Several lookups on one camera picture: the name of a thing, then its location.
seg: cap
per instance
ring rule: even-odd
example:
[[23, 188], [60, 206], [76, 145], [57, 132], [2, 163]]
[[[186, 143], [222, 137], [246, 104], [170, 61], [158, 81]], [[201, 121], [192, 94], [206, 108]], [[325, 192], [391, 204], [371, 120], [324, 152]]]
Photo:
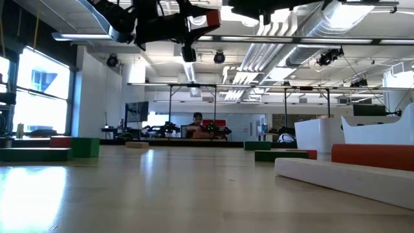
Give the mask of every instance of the cap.
[[197, 118], [197, 117], [202, 118], [202, 114], [201, 113], [194, 113], [193, 118]]

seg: security camera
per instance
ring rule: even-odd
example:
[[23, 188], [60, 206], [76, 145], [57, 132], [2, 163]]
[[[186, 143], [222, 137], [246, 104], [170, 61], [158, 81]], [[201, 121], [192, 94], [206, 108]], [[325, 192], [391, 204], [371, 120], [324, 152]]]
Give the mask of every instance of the security camera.
[[108, 67], [116, 67], [118, 65], [118, 57], [116, 54], [109, 55], [108, 60], [106, 61], [106, 65]]
[[226, 61], [226, 56], [222, 51], [217, 51], [214, 56], [214, 63], [223, 64]]

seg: red block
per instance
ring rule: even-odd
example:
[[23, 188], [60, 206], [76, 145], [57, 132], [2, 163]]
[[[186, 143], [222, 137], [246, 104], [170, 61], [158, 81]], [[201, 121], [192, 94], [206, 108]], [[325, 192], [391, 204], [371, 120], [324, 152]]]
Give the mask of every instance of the red block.
[[335, 144], [332, 162], [414, 172], [414, 146]]
[[51, 137], [51, 148], [72, 148], [72, 137]]
[[318, 159], [318, 151], [317, 150], [301, 150], [301, 149], [297, 149], [297, 150], [287, 150], [287, 151], [306, 151], [309, 155], [309, 159]]

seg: person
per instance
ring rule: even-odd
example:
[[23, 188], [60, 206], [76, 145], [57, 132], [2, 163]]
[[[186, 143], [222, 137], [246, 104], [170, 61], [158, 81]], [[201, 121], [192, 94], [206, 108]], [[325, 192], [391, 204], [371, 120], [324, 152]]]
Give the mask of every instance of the person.
[[204, 127], [201, 125], [202, 114], [194, 113], [193, 114], [193, 123], [189, 124], [187, 127], [187, 139], [208, 139], [211, 137], [210, 133], [203, 132]]

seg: green block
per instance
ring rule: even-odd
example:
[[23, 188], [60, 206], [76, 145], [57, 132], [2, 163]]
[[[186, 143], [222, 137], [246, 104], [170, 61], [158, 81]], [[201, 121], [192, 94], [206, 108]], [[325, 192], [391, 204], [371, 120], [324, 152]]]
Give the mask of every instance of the green block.
[[255, 151], [254, 160], [257, 162], [274, 162], [277, 158], [309, 159], [306, 151]]
[[72, 150], [74, 158], [94, 158], [99, 156], [99, 139], [73, 138]]
[[245, 142], [245, 150], [254, 151], [254, 150], [271, 150], [271, 142]]
[[4, 148], [0, 149], [3, 162], [61, 162], [72, 158], [70, 148]]

